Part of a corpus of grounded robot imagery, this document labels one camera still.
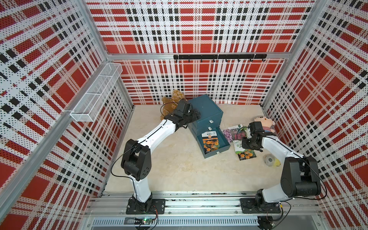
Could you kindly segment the teal drawer cabinet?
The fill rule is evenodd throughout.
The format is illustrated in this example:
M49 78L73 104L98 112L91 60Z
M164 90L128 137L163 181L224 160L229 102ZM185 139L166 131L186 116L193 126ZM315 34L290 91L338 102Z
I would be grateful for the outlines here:
M223 111L207 94L193 98L189 103L200 113L200 119L188 125L195 139L202 133L215 131L220 126Z

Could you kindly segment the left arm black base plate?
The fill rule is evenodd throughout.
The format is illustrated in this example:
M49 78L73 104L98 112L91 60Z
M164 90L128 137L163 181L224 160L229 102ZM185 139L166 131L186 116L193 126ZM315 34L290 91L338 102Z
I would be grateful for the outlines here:
M147 202L142 203L136 200L134 197L131 197L128 201L126 214L164 214L165 204L165 199L148 199Z

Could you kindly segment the pink plush doll blue body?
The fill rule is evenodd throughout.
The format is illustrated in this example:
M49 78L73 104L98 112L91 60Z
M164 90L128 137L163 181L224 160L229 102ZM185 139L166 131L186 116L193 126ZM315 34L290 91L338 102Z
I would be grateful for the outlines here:
M256 117L254 119L254 122L261 122L264 132L275 133L275 130L273 129L275 122L272 119L269 119L267 117Z

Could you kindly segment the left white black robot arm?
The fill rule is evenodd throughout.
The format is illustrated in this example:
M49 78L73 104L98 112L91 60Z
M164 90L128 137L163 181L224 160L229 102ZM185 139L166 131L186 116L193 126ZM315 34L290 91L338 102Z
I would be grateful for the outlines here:
M148 174L151 171L151 154L170 135L200 119L200 112L187 100L179 101L173 112L165 115L161 123L138 140L126 142L121 167L132 180L134 198L140 203L151 199Z

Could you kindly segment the green circuit board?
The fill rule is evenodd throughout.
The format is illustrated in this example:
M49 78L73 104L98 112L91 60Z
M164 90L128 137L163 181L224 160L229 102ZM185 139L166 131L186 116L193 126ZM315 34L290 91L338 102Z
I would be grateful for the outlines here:
M151 225L155 221L154 218L135 218L135 225Z

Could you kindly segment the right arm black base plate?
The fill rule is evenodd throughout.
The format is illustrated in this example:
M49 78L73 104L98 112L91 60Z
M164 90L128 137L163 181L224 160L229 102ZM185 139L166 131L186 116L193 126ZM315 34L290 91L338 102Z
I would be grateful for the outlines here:
M241 210L243 214L280 214L279 203L257 203L255 198L241 198Z

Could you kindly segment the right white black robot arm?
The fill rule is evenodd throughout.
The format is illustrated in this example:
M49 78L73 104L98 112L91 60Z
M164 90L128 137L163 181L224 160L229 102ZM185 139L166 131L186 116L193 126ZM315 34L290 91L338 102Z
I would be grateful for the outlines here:
M293 198L311 199L322 191L318 164L313 157L299 154L284 144L274 133L264 131L261 122L249 124L250 137L243 138L242 147L249 150L268 150L283 166L280 182L258 190L259 204L278 203Z

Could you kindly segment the black hook rail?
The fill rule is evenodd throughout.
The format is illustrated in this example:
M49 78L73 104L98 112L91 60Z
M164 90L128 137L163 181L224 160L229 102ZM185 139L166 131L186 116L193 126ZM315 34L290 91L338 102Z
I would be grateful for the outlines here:
M267 54L205 54L205 55L173 55L174 60L241 60L241 59L260 59L264 61Z

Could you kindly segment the grey yellow small plush toy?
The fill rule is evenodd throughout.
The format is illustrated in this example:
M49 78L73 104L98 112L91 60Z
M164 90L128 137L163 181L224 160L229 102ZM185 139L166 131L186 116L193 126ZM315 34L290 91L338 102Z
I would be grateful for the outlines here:
M279 167L281 162L272 154L264 156L264 162L268 167Z

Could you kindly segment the green white seed bag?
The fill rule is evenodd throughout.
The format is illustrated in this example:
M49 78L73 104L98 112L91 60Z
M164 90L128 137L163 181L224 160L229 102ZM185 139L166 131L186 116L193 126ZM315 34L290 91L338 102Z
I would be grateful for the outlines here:
M239 129L241 129L243 127L243 125L242 124L238 124L238 125L235 125L235 126L230 126L230 127L228 127L228 129L236 129L236 130L239 130Z

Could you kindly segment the dark green seed bag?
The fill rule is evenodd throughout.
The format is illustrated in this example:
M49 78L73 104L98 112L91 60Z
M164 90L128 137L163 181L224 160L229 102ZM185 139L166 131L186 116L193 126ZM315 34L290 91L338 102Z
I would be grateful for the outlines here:
M246 127L246 126L239 128L236 133L237 140L248 139L250 137L251 137L251 131L249 127Z

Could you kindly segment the orange marigold seed bag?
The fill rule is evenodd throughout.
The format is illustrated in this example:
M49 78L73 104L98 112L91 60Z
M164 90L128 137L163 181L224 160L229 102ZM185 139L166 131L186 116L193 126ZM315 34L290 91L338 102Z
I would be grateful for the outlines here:
M204 153L208 154L220 148L219 138L216 131L208 131L201 134Z
M237 154L240 161L256 158L256 154L254 150L251 150L251 149L248 150L242 147L241 140L234 140L233 146L234 146L235 153Z

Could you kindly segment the teal bottom drawer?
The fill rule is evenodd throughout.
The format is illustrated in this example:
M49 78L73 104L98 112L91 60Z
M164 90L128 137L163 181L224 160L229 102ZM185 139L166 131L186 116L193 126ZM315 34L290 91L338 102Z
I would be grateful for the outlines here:
M198 135L196 140L205 159L225 152L230 148L230 144L220 127Z

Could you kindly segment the brown teddy bear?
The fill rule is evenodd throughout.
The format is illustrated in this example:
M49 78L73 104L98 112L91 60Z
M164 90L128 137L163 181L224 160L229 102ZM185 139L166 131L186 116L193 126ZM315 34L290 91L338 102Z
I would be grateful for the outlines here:
M177 105L181 99L185 99L185 95L179 90L173 90L172 96L169 98L163 97L163 107L161 109L160 119L163 120L166 115L172 113L177 108Z

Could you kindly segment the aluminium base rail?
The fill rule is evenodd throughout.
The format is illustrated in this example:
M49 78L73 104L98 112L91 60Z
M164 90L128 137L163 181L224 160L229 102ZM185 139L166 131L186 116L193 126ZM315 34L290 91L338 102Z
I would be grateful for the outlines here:
M94 198L87 207L83 230L326 230L328 225L315 201L290 200L280 214L243 214L240 199L253 192L156 192L165 199L164 214L127 215L129 193ZM135 218L152 218L135 225Z

